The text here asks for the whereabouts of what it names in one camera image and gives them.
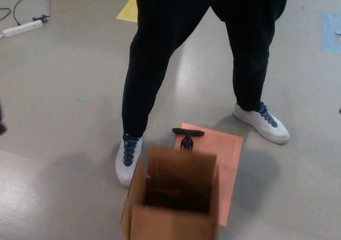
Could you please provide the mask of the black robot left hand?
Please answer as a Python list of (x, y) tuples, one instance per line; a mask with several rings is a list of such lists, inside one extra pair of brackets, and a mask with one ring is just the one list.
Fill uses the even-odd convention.
[(7, 127), (3, 121), (3, 112), (2, 112), (2, 106), (0, 105), (0, 135), (3, 135), (6, 133)]

